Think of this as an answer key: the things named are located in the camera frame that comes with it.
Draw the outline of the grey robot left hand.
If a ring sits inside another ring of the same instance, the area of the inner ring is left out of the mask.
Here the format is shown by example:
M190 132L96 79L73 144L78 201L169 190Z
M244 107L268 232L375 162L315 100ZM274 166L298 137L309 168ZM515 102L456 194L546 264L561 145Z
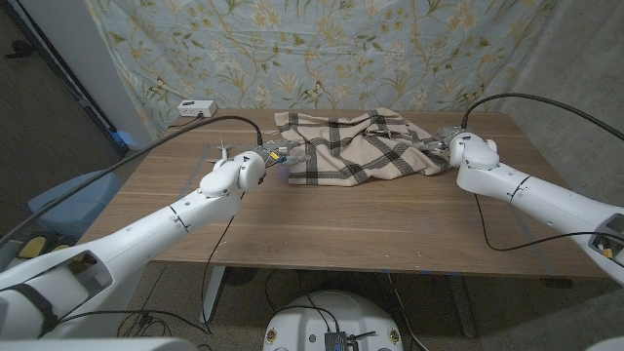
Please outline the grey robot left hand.
M287 139L268 140L262 144L262 150L267 153L265 167L270 168L276 165L294 166L310 160L310 156L305 152L295 154L294 150L301 146L299 141Z

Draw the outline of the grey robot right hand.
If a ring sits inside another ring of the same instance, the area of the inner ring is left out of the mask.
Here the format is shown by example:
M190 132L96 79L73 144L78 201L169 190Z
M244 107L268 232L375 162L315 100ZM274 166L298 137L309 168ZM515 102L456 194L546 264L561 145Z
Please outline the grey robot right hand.
M461 127L441 127L433 139L426 141L424 147L427 151L445 151L450 147L451 142L461 134L469 133L469 130Z

